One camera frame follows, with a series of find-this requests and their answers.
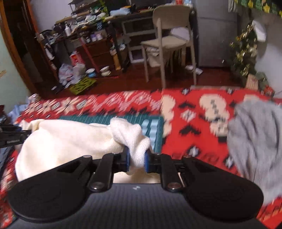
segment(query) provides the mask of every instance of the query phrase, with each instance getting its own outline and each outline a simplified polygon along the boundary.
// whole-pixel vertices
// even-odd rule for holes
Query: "white chair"
[[[191,48],[191,57],[193,64],[193,77],[194,77],[194,85],[197,83],[196,79],[196,61],[195,61],[195,50],[193,45],[192,32],[189,24],[189,13],[191,8],[183,5],[162,5],[157,7],[153,12],[153,23],[157,27],[158,30],[158,38],[149,41],[142,41],[142,54],[144,58],[144,66],[145,66],[145,78],[146,81],[149,81],[148,76],[148,65],[147,65],[147,57],[146,57],[146,48],[153,47],[157,48],[160,51],[160,70],[161,70],[161,80],[162,87],[166,88],[166,77],[164,71],[164,52],[170,52],[176,50],[182,50],[182,62],[181,65],[185,66],[186,60],[186,47]],[[190,33],[190,40],[184,40],[180,37],[176,36],[166,36],[162,37],[163,29],[172,29],[177,27],[187,27]]]

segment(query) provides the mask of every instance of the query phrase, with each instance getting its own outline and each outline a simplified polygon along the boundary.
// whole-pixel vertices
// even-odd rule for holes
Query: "door frame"
[[[40,37],[40,32],[38,30],[38,25],[37,25],[37,21],[35,19],[31,4],[30,4],[30,0],[22,0],[23,1],[23,5],[26,11],[26,16],[27,16],[27,20],[29,21],[29,23],[31,24],[30,26],[32,26],[34,28],[35,31],[35,36],[37,37],[37,42],[39,43],[42,53],[45,57],[45,61],[48,64],[48,68],[51,70],[53,77],[55,80],[59,81],[58,75],[57,75],[57,71],[55,69],[52,68],[52,62],[49,60],[46,51],[45,51],[45,47],[43,45],[43,43],[41,42],[41,37]]]
[[[4,2],[3,0],[0,0],[0,29],[2,32],[2,36],[4,39],[4,42],[6,44],[6,47],[8,49],[8,52],[12,58],[12,61],[14,65],[16,66],[17,71],[19,72],[20,77],[22,78],[24,84],[28,88],[28,90],[34,94],[38,93],[38,90],[34,86],[33,82],[31,81],[27,70],[24,67],[24,64],[19,56],[19,53],[17,51],[17,48],[15,46],[14,40],[12,38],[6,14],[5,14],[5,8],[4,8]]]

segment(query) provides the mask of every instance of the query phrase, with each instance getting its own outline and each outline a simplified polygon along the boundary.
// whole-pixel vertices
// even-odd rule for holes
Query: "black mount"
[[[163,189],[182,192],[190,206],[214,220],[249,220],[263,204],[263,193],[256,184],[194,157],[173,160],[147,151],[145,158],[146,172],[159,173]]]
[[[26,221],[57,221],[79,210],[91,193],[109,190],[114,173],[128,168],[127,147],[98,160],[86,155],[17,183],[8,200],[16,215]]]
[[[30,134],[20,127],[0,125],[0,148],[21,144]],[[57,221],[78,211],[91,193],[109,190],[114,173],[128,169],[127,147],[122,153],[109,153],[97,160],[86,155],[19,182],[8,193],[8,200],[23,220]],[[263,203],[256,184],[190,156],[173,160],[147,150],[145,169],[160,174],[163,189],[181,192],[191,207],[214,220],[249,220],[256,217]]]
[[[12,124],[0,124],[0,148],[23,144],[31,130],[21,130]]]

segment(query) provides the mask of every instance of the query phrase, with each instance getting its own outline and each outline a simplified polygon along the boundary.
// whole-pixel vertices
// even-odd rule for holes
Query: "plastic bag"
[[[146,49],[149,65],[151,68],[160,67],[160,51],[156,48],[147,48]],[[169,61],[169,52],[164,52],[164,64]]]
[[[27,108],[27,104],[23,105],[15,105],[14,109],[8,113],[8,117],[10,118],[11,123],[15,123],[17,118],[21,115],[21,113]]]
[[[85,75],[86,67],[85,64],[78,63],[72,68],[72,70],[73,70],[74,78],[80,80]]]
[[[68,82],[74,79],[72,66],[68,64],[62,64],[59,69],[59,82],[65,86]]]

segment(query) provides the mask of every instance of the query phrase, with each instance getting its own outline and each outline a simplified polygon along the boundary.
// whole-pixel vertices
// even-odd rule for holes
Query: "white towel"
[[[115,183],[159,183],[159,176],[144,172],[144,153],[150,139],[140,125],[112,118],[110,125],[84,124],[67,120],[22,121],[23,130],[32,134],[24,142],[16,162],[19,181],[53,169],[84,155],[100,159],[107,153],[120,153],[124,145],[130,152],[129,174],[117,173]]]

